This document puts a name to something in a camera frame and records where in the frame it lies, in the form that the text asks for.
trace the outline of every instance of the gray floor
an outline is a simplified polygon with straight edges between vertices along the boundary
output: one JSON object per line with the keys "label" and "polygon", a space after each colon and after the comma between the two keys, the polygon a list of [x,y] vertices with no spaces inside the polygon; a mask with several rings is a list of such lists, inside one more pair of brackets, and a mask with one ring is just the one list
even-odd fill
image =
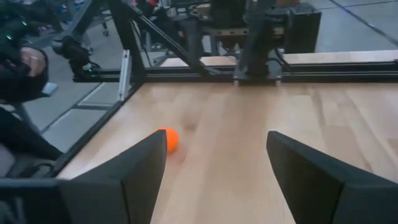
{"label": "gray floor", "polygon": [[[387,40],[369,26],[341,8],[353,12],[366,22],[398,39],[398,1],[381,0],[302,0],[319,8],[322,24],[317,43],[317,52],[337,52],[352,50],[397,49],[393,41]],[[116,68],[121,63],[122,47],[112,22],[108,22],[111,35],[104,37],[102,27],[89,30],[88,35],[95,50],[93,61],[104,68]],[[206,51],[210,51],[208,38],[204,39]],[[73,83],[72,73],[65,59],[55,55],[52,49],[45,51],[50,57],[51,82],[59,89],[51,98],[43,98],[26,103],[26,107],[44,136],[63,151],[90,128],[105,109],[116,102],[116,83]],[[150,53],[150,57],[162,53]],[[100,106],[102,110],[74,109],[73,105]]]}

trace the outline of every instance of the wooden table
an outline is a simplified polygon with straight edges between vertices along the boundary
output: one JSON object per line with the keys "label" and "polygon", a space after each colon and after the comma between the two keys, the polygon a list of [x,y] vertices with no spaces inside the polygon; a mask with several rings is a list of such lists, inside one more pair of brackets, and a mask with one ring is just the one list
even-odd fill
{"label": "wooden table", "polygon": [[[392,60],[398,51],[287,55],[290,63]],[[204,58],[207,64],[231,58]],[[183,65],[169,59],[165,66]],[[294,223],[267,157],[277,130],[398,182],[398,85],[145,84],[59,175],[73,178],[161,126],[180,133],[153,223]]]}

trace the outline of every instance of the person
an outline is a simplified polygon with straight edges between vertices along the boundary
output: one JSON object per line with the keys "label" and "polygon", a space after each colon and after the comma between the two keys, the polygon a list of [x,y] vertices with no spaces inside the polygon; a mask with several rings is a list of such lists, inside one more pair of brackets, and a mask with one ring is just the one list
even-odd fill
{"label": "person", "polygon": [[[7,66],[0,66],[0,100],[6,103],[36,98],[49,79],[49,61],[43,51],[23,47],[21,61],[30,68],[25,74],[16,74],[8,69],[15,66],[11,62],[6,62]],[[12,152],[27,153],[52,161],[63,154],[4,108],[0,108],[0,142]]]}

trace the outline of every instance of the black metal frame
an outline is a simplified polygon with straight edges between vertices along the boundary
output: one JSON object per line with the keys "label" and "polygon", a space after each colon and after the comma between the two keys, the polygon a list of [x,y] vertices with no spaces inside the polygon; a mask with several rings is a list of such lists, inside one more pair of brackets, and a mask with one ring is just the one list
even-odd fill
{"label": "black metal frame", "polygon": [[[143,13],[121,0],[87,0],[79,11],[70,34],[84,33],[94,16],[99,2],[106,1],[120,36],[123,48],[132,55],[132,88],[124,101],[116,103],[78,142],[66,153],[47,177],[55,177],[79,153],[86,143],[106,124],[106,122],[125,104],[126,101],[146,82],[232,82],[235,66],[206,67],[200,61],[189,61],[187,52],[158,29]],[[189,67],[145,68],[137,45],[131,19],[146,29],[151,35],[157,35],[167,48],[174,52]],[[118,82],[120,70],[93,70],[87,77],[75,77],[76,82]],[[366,63],[306,63],[291,64],[277,77],[282,82],[398,82],[398,60],[391,62]]]}

